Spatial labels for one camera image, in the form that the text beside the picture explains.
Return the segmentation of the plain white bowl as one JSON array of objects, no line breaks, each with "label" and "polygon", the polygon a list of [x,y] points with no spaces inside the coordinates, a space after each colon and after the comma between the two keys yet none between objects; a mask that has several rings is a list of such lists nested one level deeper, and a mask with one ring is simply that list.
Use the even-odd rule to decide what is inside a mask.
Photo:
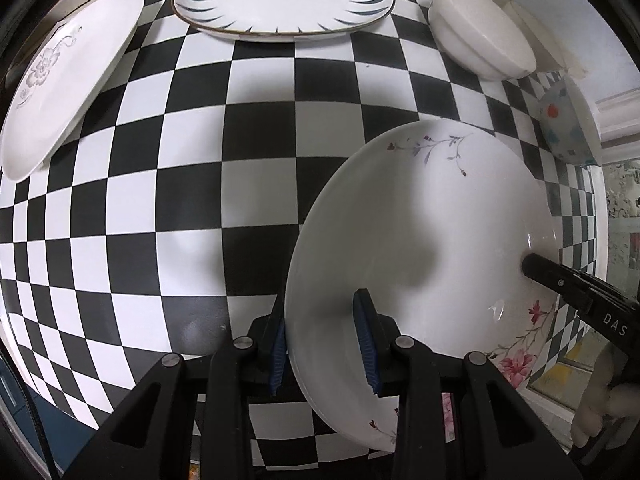
[{"label": "plain white bowl", "polygon": [[482,79],[520,79],[537,68],[521,29],[492,0],[431,0],[427,19],[438,47]]}]

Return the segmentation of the white bowl thin rim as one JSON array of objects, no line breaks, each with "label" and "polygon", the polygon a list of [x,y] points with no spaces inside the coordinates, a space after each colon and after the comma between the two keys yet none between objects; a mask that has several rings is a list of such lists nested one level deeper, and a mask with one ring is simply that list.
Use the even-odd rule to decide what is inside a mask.
[{"label": "white bowl thin rim", "polygon": [[558,72],[566,69],[563,50],[552,32],[514,0],[509,0],[502,10],[510,16],[532,48],[539,73]]}]

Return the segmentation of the white bowl coloured dots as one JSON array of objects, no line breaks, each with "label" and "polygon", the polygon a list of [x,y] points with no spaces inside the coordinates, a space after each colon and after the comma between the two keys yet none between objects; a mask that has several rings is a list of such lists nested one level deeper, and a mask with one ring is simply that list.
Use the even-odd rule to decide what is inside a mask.
[{"label": "white bowl coloured dots", "polygon": [[538,114],[555,158],[574,166],[602,165],[596,109],[571,76],[563,76],[540,98]]}]

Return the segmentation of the checkered black white mat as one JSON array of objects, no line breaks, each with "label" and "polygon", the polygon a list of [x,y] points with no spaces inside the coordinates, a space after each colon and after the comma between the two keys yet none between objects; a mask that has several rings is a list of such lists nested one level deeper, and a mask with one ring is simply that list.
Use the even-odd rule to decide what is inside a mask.
[{"label": "checkered black white mat", "polygon": [[3,323],[59,464],[163,353],[209,352],[269,310],[322,186],[406,122],[493,134],[546,193],[563,261],[600,271],[596,178],[555,160],[537,120],[550,76],[485,82],[455,66],[429,1],[396,0],[350,38],[249,44],[144,0],[70,140],[1,185]]}]

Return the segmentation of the white plate grey flower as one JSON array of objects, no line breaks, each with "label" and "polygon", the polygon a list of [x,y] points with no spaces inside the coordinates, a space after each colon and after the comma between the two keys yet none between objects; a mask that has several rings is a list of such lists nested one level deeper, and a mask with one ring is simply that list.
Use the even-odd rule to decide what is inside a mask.
[{"label": "white plate grey flower", "polygon": [[70,135],[111,77],[144,0],[96,0],[60,27],[32,59],[1,130],[1,169],[29,177]]}]

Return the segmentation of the white plate pink floral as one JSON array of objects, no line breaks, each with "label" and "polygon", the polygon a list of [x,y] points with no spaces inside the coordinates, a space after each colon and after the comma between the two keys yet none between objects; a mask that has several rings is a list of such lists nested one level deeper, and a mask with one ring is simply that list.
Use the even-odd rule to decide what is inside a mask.
[{"label": "white plate pink floral", "polygon": [[368,142],[312,205],[288,271],[288,355],[311,408],[352,442],[395,446],[398,401],[373,392],[360,356],[358,289],[401,333],[445,356],[482,352],[524,388],[556,306],[522,272],[532,253],[559,257],[546,194],[495,136],[437,118]]}]

